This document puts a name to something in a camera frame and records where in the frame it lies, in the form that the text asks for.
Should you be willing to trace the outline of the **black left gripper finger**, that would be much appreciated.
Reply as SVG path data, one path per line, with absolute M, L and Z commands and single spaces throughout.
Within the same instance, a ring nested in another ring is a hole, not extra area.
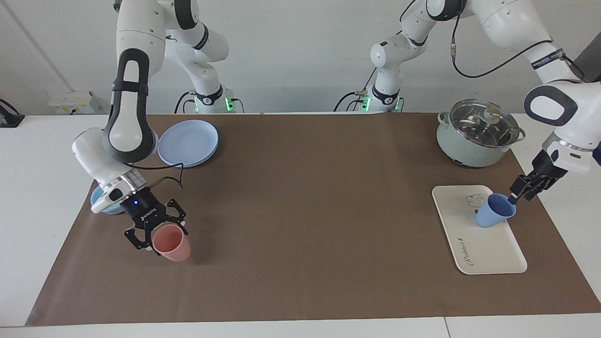
M 532 201 L 534 195 L 532 194 L 533 190 L 533 180 L 534 178 L 530 175 L 519 175 L 516 180 L 513 182 L 509 191 L 511 195 L 509 196 L 509 203 L 512 205 L 516 205 L 517 202 L 524 198 L 527 201 Z
M 524 190 L 524 199 L 532 201 L 540 192 L 549 190 L 553 186 L 554 178 L 551 177 L 533 177 Z

